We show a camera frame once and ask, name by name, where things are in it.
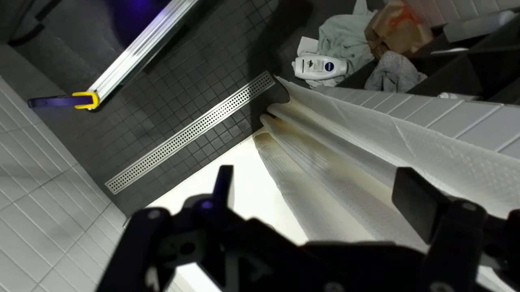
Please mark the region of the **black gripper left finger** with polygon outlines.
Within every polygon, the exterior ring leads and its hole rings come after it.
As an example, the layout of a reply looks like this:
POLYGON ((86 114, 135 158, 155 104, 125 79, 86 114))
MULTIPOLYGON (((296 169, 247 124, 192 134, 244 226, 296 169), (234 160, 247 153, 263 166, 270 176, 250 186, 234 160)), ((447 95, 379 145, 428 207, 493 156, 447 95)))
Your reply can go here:
POLYGON ((187 265, 198 267, 221 292, 302 292, 293 265, 276 260, 296 247, 233 212, 233 187, 234 168, 221 166, 213 192, 189 199, 179 213, 137 212, 96 292, 166 292, 187 265))

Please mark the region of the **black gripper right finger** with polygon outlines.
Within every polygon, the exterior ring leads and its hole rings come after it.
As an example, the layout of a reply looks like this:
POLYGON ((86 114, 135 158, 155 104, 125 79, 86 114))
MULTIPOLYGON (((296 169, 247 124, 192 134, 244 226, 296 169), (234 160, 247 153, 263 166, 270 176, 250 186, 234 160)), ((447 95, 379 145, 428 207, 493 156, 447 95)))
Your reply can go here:
POLYGON ((481 267, 519 291, 520 210, 493 216, 445 195, 411 168, 397 169, 392 203, 428 246, 418 276, 423 292, 491 292, 478 283, 481 267))

